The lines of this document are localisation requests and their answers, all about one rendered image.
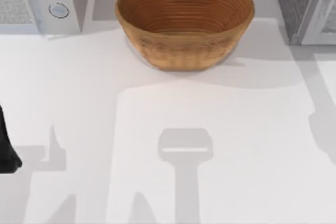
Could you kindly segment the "brown woven basket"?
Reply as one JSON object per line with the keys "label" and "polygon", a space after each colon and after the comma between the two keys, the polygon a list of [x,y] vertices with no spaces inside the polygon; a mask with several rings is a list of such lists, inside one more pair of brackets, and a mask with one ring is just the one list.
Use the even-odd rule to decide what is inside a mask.
{"label": "brown woven basket", "polygon": [[255,15],[253,0],[116,0],[136,51],[165,71],[202,71],[226,59]]}

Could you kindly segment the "round microwave knob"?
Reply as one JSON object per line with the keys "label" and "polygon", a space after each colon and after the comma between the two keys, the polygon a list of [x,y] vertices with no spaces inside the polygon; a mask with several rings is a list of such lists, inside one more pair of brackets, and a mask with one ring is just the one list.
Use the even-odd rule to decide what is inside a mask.
{"label": "round microwave knob", "polygon": [[64,19],[69,15],[69,9],[62,3],[55,3],[48,7],[49,13],[58,19]]}

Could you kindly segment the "pale microwave oven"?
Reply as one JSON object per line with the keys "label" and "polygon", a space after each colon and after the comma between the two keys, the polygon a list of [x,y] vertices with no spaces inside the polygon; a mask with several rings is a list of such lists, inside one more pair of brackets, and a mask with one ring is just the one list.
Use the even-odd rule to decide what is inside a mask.
{"label": "pale microwave oven", "polygon": [[[75,35],[82,32],[88,0],[0,0],[0,35]],[[53,17],[50,5],[69,9],[64,19]]]}

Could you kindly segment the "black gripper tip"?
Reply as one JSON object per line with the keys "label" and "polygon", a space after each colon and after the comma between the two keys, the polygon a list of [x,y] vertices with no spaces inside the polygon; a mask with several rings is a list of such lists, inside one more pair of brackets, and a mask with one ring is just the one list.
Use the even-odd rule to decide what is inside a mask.
{"label": "black gripper tip", "polygon": [[22,164],[9,140],[3,109],[0,106],[0,174],[13,174]]}

